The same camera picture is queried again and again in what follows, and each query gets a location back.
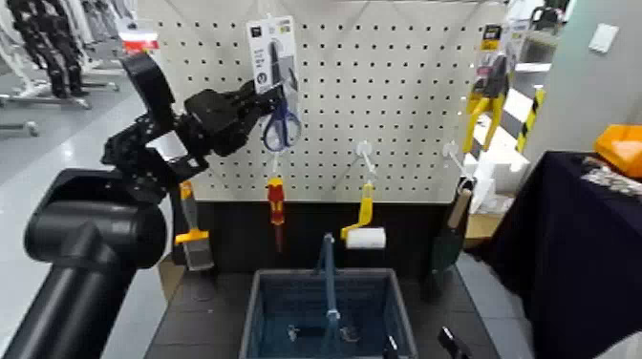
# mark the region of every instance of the pegboard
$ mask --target pegboard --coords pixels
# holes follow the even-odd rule
[[[375,201],[450,202],[459,170],[441,155],[461,143],[465,100],[495,1],[140,0],[160,35],[160,65],[182,101],[252,77],[246,22],[292,15],[304,132],[279,157],[288,201],[359,201],[357,142],[374,147]],[[264,201],[273,154],[256,126],[245,148],[210,157],[194,178],[203,201]]]

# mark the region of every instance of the gray basket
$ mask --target gray basket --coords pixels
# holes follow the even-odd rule
[[[313,270],[260,270],[254,276],[240,359],[381,358],[388,336],[400,358],[417,347],[392,269],[336,271],[340,353],[324,353],[326,277]]]

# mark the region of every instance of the metal hook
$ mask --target metal hook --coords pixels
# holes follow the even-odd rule
[[[376,166],[370,161],[369,155],[373,152],[373,145],[367,140],[360,141],[356,144],[356,155],[360,158],[363,158],[366,162],[367,172],[367,182],[372,183],[373,180],[376,180]]]
[[[459,151],[459,149],[460,148],[457,146],[455,141],[450,141],[450,142],[448,142],[448,143],[443,145],[443,150],[441,151],[441,154],[445,158],[450,158],[453,162],[455,162],[457,167],[461,170],[461,174],[464,177],[466,177],[466,180],[463,181],[462,183],[467,183],[469,181],[474,183],[475,182],[475,177],[473,177],[473,175],[470,175],[468,172],[466,172],[466,169],[463,167],[461,162],[457,159],[456,154]]]

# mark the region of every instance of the robotic arm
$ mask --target robotic arm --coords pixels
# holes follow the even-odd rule
[[[127,58],[123,68],[148,111],[105,144],[102,162],[113,171],[62,171],[33,213],[26,251],[52,267],[6,359],[99,358],[136,271],[153,266],[165,248],[160,201],[204,171],[211,152],[227,156],[243,147],[259,117],[283,99],[280,87],[256,95],[248,82],[235,92],[193,95],[177,116],[147,54]],[[165,162],[145,145],[171,131],[187,155]]]

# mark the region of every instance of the yellow handled scraper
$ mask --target yellow handled scraper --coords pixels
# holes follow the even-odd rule
[[[176,236],[176,245],[182,244],[189,270],[206,270],[214,266],[209,232],[199,229],[199,216],[194,199],[194,190],[189,180],[181,183],[181,207],[189,232]]]

